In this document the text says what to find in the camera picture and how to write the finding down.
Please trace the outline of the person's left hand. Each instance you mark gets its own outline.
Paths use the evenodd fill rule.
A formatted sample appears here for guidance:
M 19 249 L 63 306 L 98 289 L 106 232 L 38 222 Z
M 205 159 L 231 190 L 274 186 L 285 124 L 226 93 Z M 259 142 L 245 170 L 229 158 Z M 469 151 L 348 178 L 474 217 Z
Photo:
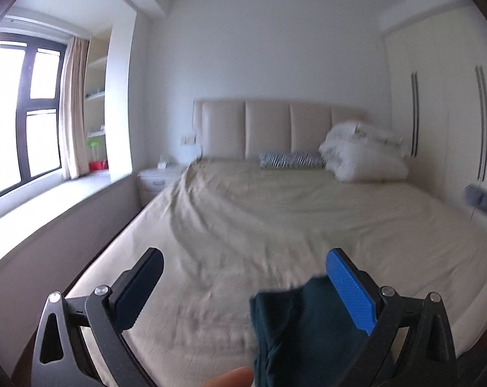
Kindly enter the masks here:
M 253 371 L 250 368 L 241 367 L 209 379 L 203 384 L 203 387 L 251 387 L 253 382 Z

